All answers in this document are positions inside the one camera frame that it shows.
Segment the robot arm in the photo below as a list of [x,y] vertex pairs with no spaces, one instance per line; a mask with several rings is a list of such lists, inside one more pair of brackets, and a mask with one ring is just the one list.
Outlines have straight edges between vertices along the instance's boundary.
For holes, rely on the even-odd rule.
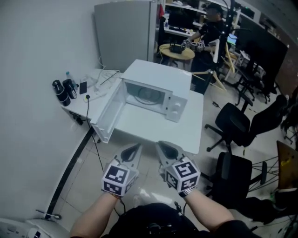
[[141,144],[129,144],[120,148],[102,177],[102,190],[123,197],[135,184],[142,153]]
[[164,181],[178,193],[197,186],[201,172],[184,150],[170,142],[159,141],[156,150],[162,164]]

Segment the black monitor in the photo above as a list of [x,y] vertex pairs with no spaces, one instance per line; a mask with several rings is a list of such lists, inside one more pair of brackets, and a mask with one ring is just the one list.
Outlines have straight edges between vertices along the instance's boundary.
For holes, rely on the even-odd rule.
[[169,15],[169,25],[176,26],[178,28],[193,28],[193,18],[189,17],[185,13],[181,12],[171,12]]
[[288,47],[252,20],[242,18],[241,28],[250,31],[238,31],[237,49],[244,50],[275,79]]

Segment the open microwave door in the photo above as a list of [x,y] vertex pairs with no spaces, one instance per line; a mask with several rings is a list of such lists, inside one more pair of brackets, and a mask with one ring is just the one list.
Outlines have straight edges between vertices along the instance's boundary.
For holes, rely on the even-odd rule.
[[102,142],[108,143],[126,103],[125,84],[117,79],[102,98],[95,116],[90,123]]

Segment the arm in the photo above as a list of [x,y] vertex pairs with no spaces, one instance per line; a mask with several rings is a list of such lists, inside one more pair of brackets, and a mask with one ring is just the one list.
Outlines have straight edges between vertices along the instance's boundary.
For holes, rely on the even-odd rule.
[[205,48],[197,47],[197,52],[208,51],[208,52],[215,52],[215,46],[206,46]]
[[96,238],[100,237],[115,207],[118,199],[105,192],[94,204],[85,211],[73,225],[70,237]]
[[194,189],[184,199],[198,221],[211,232],[215,232],[223,223],[234,220],[228,209],[206,197],[197,189]]
[[199,32],[194,33],[191,37],[188,38],[189,41],[195,40],[197,38],[200,38],[201,34]]

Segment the water bottle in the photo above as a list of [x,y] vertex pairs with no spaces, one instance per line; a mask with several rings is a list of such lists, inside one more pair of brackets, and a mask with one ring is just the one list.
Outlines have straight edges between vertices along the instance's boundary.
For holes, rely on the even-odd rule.
[[73,86],[74,86],[74,89],[75,89],[76,91],[78,91],[78,87],[77,87],[75,81],[73,80],[73,78],[71,77],[69,71],[66,72],[66,79],[70,79],[70,80],[72,81],[72,84],[73,84]]

